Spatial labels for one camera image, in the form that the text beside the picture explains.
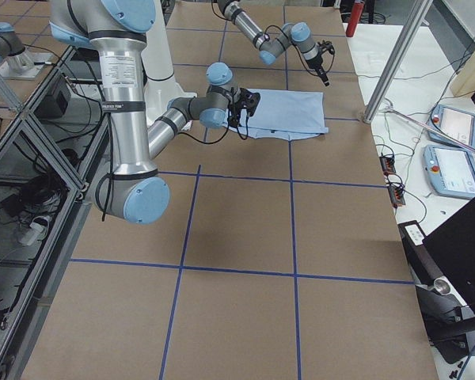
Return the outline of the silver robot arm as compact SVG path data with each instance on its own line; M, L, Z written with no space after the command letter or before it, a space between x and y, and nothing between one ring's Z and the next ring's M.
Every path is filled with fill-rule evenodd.
M211 1L218 6L221 18L231 22L259 51L261 61L272 65L288 48L294 47L304 69L329 86L323 54L335 56L331 41L317 42L306 22L286 23L282 27L269 25L263 30L239 5L239 1Z
M103 94L101 108L108 120L109 163L90 185L92 202L103 215L130 223L149 224L169 204L170 190L158 176L154 159L198 120L204 127L238 127L252 116L260 94L241 88L225 63L207 68L204 97L178 97L152 124L147 123L143 53L147 35L165 26L157 1L52 1L51 33L58 41L99 55Z

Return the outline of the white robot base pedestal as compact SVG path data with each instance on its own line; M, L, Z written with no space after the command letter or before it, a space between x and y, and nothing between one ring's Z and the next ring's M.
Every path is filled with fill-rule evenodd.
M147 46L142 51L147 79L144 89L147 126L167 110L172 99L197 96L196 93L185 92L175 78L161 2L154 0L154 7L154 23L146 32Z

